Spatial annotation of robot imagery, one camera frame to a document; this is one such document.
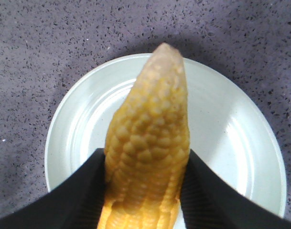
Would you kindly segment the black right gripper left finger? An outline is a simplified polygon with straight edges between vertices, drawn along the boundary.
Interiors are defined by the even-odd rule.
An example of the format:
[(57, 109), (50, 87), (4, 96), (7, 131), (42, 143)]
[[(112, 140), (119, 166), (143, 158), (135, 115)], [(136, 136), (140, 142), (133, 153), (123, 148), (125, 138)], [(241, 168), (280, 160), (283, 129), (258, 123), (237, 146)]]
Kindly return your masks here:
[(0, 229), (95, 229), (104, 203), (102, 148), (68, 179), (32, 204), (0, 219)]

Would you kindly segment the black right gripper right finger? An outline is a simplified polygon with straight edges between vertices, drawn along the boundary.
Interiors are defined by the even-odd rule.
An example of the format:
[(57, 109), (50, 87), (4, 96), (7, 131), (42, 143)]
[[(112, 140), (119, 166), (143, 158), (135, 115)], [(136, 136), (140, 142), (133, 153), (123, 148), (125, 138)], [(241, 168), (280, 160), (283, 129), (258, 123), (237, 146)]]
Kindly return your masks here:
[(188, 229), (291, 229), (283, 219), (239, 194), (193, 151), (181, 190)]

